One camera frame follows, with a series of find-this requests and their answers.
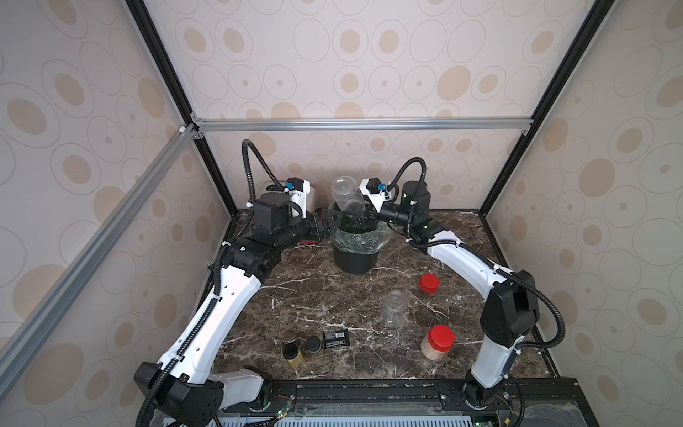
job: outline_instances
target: red cap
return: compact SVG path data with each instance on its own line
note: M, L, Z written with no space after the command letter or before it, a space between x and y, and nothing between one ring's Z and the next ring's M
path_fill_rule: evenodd
M438 290L438 277L431 273L424 273L420 278L419 285L423 291L433 294Z
M437 325L427 332L427 341L434 350L445 353L453 347L456 336L448 326Z

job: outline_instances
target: clear plastic jar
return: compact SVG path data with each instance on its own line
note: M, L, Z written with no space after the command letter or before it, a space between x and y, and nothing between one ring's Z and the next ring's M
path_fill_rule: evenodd
M363 210L365 200L358 182L350 176L340 176L332 183L332 197L341 210Z
M398 328L403 322L406 312L406 295L398 289L392 289L382 302L380 317L382 323L389 328Z
M453 348L456 337L446 325L432 327L420 343L422 354L429 360L439 360Z

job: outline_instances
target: clear plastic cup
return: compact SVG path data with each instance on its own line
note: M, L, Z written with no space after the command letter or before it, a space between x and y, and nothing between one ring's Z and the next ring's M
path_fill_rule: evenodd
M332 183L332 197L341 210L363 210L365 200L358 182L350 176L340 176Z
M392 289L382 302L380 317L388 328L398 328L403 323L406 312L406 295L398 289Z

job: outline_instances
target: wall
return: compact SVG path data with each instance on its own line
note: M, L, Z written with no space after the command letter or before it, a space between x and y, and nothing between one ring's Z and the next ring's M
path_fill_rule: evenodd
M278 179L296 176L311 182L320 196L318 207L329 206L332 181L339 176L352 176L358 182L377 177L388 183L410 157L422 156L432 208L479 208L520 134L519 129L475 129L211 132L207 136L238 206L249 198L240 147L244 138L250 138ZM250 158L260 194L270 182L258 160ZM399 182L418 178L419 167L414 164Z
M0 426L132 426L133 372L193 315L227 214L188 147L0 406Z
M3 2L0 347L179 126L116 0Z
M148 0L199 117L528 115L584 0Z
M682 112L683 1L621 2L489 217L604 427L683 419Z
M290 119L531 115L593 2L146 3L199 117ZM304 174L325 193L346 172L388 180L386 169L422 154L438 193L432 207L478 208L507 158L504 148L519 136L494 133L271 132L254 139L274 148L266 157L281 178ZM229 163L250 135L210 136L241 206L245 177L240 161ZM462 139L471 142L464 151Z
M0 14L0 347L176 133L116 0ZM186 148L0 405L0 426L129 426L131 383L188 322L227 222Z

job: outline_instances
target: marble tabletop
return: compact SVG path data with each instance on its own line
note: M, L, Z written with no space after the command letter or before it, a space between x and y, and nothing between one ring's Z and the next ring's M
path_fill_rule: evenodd
M468 245L496 259L479 217L472 212L433 212ZM433 294L418 281L424 273L439 278ZM408 297L402 326L388 329L380 321L385 295L399 289ZM275 379L462 378L474 363L483 333L483 301L463 278L430 256L408 246L396 234L368 273L351 275L334 263L328 240L282 253L266 282L242 310L214 363L214 372L254 366ZM426 359L420 341L430 327L447 325L456 337L440 361ZM310 335L348 329L350 347L326 350L293 371L282 346ZM512 368L519 377L549 377L534 349L526 348Z

